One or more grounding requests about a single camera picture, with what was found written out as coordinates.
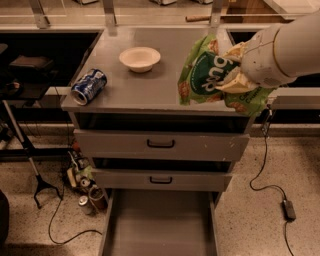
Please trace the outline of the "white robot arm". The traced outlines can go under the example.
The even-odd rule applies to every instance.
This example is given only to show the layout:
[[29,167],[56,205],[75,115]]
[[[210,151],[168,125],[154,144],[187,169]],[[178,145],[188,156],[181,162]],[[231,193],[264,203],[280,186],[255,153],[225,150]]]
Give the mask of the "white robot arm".
[[320,11],[288,24],[273,24],[250,40],[230,48],[224,58],[240,66],[215,86],[226,93],[244,93],[294,82],[320,72]]

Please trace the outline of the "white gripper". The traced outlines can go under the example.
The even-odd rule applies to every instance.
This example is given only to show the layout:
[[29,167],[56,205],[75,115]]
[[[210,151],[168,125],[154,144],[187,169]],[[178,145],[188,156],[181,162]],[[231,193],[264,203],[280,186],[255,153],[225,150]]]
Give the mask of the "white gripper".
[[287,76],[280,68],[275,55],[276,36],[282,27],[273,24],[258,31],[249,41],[232,46],[223,57],[235,62],[241,62],[240,67],[232,69],[216,89],[225,93],[246,93],[258,86],[277,88],[292,83],[296,77]]

